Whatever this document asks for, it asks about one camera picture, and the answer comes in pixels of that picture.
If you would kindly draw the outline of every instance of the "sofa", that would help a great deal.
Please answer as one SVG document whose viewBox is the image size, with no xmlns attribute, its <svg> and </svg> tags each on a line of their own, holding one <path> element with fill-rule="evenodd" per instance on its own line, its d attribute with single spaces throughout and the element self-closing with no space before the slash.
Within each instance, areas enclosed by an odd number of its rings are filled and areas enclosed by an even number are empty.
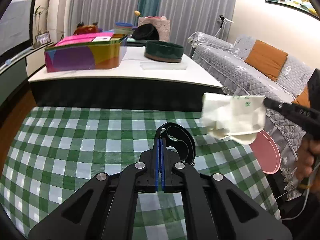
<svg viewBox="0 0 320 240">
<path fill-rule="evenodd" d="M 279 102 L 291 103 L 303 91 L 313 70 L 292 55 L 288 55 L 279 77 L 273 82 L 244 60 L 256 39 L 241 35 L 234 44 L 205 33 L 189 37 L 193 47 L 192 59 L 214 76 L 228 95 L 264 95 Z M 280 169 L 286 182 L 287 198 L 301 195 L 294 176 L 297 149 L 305 132 L 295 123 L 272 109 L 266 109 L 264 130 L 273 138 L 281 154 Z"/>
</svg>

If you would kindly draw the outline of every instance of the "television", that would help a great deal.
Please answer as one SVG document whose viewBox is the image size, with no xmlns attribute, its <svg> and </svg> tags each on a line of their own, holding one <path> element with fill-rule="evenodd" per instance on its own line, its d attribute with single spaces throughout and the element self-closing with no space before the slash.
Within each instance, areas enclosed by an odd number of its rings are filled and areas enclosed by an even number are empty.
<svg viewBox="0 0 320 240">
<path fill-rule="evenodd" d="M 11 2 L 0 19 L 0 65 L 32 46 L 36 0 Z"/>
</svg>

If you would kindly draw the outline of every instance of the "cable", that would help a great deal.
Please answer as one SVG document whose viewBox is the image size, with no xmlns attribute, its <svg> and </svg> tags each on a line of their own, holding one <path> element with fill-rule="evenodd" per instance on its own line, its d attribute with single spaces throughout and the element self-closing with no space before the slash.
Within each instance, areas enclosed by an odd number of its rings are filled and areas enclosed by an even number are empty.
<svg viewBox="0 0 320 240">
<path fill-rule="evenodd" d="M 288 194 L 290 191 L 295 190 L 297 187 L 294 187 L 293 189 L 290 189 L 289 191 L 286 191 L 285 193 L 283 193 L 281 196 L 277 197 L 275 200 L 277 200 L 278 198 L 281 198 L 283 195 Z"/>
<path fill-rule="evenodd" d="M 315 168 L 313 169 L 311 175 L 309 176 L 309 179 L 308 179 L 308 189 L 307 189 L 307 193 L 306 193 L 306 198 L 304 199 L 304 204 L 303 204 L 303 207 L 302 207 L 300 213 L 299 213 L 298 215 L 296 215 L 295 217 L 293 217 L 293 218 L 283 218 L 283 219 L 281 219 L 281 220 L 292 220 L 292 219 L 295 219 L 295 218 L 297 218 L 298 216 L 300 216 L 301 213 L 304 211 L 304 208 L 306 207 L 307 200 L 308 200 L 308 196 L 309 196 L 309 193 L 310 193 L 310 188 L 309 188 L 309 186 L 310 186 L 310 184 L 311 184 L 311 180 L 314 179 L 313 175 L 316 174 L 316 172 L 318 171 L 318 167 L 319 167 L 319 166 L 320 166 L 320 162 L 315 166 Z"/>
</svg>

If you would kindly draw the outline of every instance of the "green checkered tablecloth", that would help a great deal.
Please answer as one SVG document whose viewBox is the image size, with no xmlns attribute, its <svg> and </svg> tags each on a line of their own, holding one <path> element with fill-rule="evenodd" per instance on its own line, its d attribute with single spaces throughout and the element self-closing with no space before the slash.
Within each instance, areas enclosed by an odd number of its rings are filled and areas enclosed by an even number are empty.
<svg viewBox="0 0 320 240">
<path fill-rule="evenodd" d="M 121 172 L 153 147 L 165 122 L 185 127 L 196 143 L 195 168 L 220 172 L 280 218 L 268 181 L 249 146 L 206 134 L 201 113 L 35 107 L 6 159 L 0 202 L 24 234 L 96 173 Z M 133 239 L 185 239 L 180 193 L 139 194 Z"/>
</svg>

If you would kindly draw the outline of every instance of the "black strap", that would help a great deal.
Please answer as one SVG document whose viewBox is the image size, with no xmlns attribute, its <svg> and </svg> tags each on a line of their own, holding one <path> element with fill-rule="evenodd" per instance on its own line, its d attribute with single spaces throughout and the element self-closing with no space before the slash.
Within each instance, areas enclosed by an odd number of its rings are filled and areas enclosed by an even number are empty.
<svg viewBox="0 0 320 240">
<path fill-rule="evenodd" d="M 169 135 L 176 138 L 177 141 L 172 140 Z M 167 122 L 157 129 L 156 138 L 165 138 L 167 147 L 175 148 L 181 161 L 193 165 L 196 157 L 196 145 L 193 137 L 184 127 Z"/>
</svg>

